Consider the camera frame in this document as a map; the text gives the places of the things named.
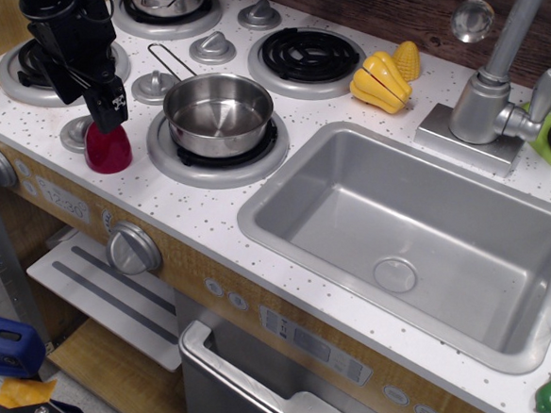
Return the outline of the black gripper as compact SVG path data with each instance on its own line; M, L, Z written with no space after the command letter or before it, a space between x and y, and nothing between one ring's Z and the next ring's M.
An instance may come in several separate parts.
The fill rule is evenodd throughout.
M116 33L108 17L72 10L32 20L28 30L38 45L32 60L63 103L82 96L101 133L127 121L125 88L111 53Z

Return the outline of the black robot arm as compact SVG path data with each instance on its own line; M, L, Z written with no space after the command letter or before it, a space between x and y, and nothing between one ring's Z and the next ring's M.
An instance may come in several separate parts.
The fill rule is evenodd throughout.
M127 120L124 83L110 47L116 39L106 0L20 0L32 52L44 77L66 104L82 97L99 131Z

